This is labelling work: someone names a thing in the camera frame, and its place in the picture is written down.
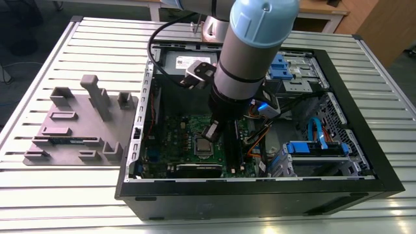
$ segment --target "motherboard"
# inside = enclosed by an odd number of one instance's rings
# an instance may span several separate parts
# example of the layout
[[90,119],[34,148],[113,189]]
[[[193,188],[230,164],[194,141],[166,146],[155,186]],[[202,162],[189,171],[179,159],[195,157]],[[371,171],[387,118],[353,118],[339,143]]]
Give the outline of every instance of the motherboard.
[[[237,123],[239,141],[250,135],[249,121],[245,118]],[[182,172],[183,177],[257,176],[257,161],[253,158],[243,160],[243,153],[229,155],[223,139],[213,143],[202,137],[209,124],[210,116],[166,116],[161,139],[155,139],[158,143],[149,140],[146,148],[147,164],[143,170],[147,171],[147,178],[182,177]],[[242,158],[238,168],[230,167],[231,158]]]

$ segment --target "desk leg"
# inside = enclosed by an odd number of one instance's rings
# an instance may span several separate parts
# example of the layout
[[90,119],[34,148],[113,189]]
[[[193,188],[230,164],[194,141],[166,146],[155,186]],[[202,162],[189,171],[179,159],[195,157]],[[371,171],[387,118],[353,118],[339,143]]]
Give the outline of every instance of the desk leg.
[[161,6],[158,6],[157,4],[150,5],[151,18],[153,18],[153,21],[157,21],[157,22],[161,22],[159,9],[161,9]]
[[334,33],[338,29],[339,23],[343,20],[342,15],[331,15],[331,19],[325,27],[323,33]]
[[7,71],[3,69],[0,65],[0,82],[10,82],[13,79],[11,75],[7,73]]

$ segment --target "label sticker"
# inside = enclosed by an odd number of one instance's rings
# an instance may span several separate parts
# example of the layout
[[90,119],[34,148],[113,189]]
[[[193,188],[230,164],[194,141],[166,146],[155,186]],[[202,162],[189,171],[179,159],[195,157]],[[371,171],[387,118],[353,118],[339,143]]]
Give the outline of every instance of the label sticker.
[[197,60],[211,63],[211,58],[207,57],[179,56],[177,58],[177,69],[187,69],[195,63]]
[[82,141],[82,140],[70,140],[70,142],[73,144],[85,144],[85,141]]
[[263,172],[266,172],[266,164],[261,161],[261,163],[259,163],[259,167],[261,167],[261,169],[263,170]]
[[301,73],[301,69],[297,67],[291,67],[290,70],[293,73]]

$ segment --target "wooden desk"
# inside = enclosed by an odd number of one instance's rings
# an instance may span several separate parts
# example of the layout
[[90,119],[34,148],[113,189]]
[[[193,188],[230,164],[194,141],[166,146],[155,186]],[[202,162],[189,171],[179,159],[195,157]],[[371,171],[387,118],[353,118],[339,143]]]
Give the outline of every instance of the wooden desk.
[[327,20],[323,33],[334,33],[343,17],[350,14],[343,2],[338,7],[327,5],[326,0],[301,0],[301,9],[298,18]]
[[[62,0],[71,2],[101,3],[113,5],[146,6],[150,8],[153,21],[161,21],[159,9],[173,8],[161,0]],[[326,0],[301,0],[299,18],[327,20],[323,33],[334,33],[345,16],[350,14],[349,9],[341,2],[338,7],[327,5]]]

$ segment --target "white label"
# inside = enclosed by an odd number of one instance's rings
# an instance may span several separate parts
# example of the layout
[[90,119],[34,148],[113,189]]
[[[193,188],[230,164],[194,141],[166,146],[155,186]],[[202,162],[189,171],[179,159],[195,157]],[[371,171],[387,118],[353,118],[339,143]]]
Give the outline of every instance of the white label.
[[259,163],[259,167],[261,167],[261,169],[263,170],[263,172],[266,172],[266,164],[261,161],[261,163]]
[[299,68],[295,68],[295,67],[291,67],[291,72],[293,72],[293,73],[301,73],[301,69],[299,69]]
[[207,57],[179,56],[177,58],[177,69],[187,69],[195,63],[197,60],[211,63],[211,58]]

